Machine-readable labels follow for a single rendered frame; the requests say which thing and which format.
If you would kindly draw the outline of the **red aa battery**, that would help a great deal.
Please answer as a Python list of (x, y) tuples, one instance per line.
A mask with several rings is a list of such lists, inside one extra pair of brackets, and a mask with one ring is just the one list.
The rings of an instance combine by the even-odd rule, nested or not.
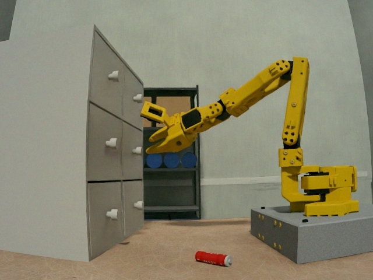
[(224, 254), (209, 253), (204, 251), (197, 251), (195, 254), (196, 261), (222, 265), (229, 267), (232, 263), (232, 256)]

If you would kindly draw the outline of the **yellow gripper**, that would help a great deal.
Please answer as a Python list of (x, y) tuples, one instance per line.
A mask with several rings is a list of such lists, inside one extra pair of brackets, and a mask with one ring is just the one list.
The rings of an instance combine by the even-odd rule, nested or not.
[(179, 116), (184, 114), (173, 114), (169, 117), (166, 109), (145, 101), (140, 114), (141, 117), (157, 123), (165, 123), (165, 127), (155, 132), (150, 138), (150, 142), (164, 138), (162, 141), (147, 148), (146, 153), (178, 152), (189, 146), (198, 137), (197, 133), (184, 132)]

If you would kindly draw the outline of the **grey chest of drawers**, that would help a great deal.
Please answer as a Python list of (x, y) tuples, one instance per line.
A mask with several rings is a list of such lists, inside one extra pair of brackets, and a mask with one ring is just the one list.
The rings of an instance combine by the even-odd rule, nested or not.
[[(123, 62), (122, 115), (90, 96), (95, 32)], [(95, 24), (0, 42), (0, 250), (90, 262), (124, 236), (125, 66)], [(121, 120), (121, 176), (88, 177), (89, 103)], [(90, 256), (88, 181), (121, 184), (122, 238)]]

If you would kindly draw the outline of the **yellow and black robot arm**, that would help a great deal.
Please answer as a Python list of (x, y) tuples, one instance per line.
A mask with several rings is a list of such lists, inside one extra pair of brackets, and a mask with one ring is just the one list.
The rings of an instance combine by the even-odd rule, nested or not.
[[(207, 131), (228, 120), (231, 115), (239, 117), (258, 101), (291, 81), (282, 134), (283, 149), (279, 149), (282, 197), (292, 202), (290, 212), (304, 212), (307, 217), (343, 216), (359, 212), (359, 202), (351, 200), (353, 167), (304, 166), (300, 142), (309, 70), (309, 62), (305, 57), (293, 57), (293, 61), (280, 59), (239, 89), (231, 87), (226, 90), (219, 96), (219, 101), (205, 107), (195, 107), (180, 115), (182, 127), (188, 133)], [(300, 173), (306, 173), (301, 176), (301, 189), (304, 189), (306, 195), (298, 192)]]

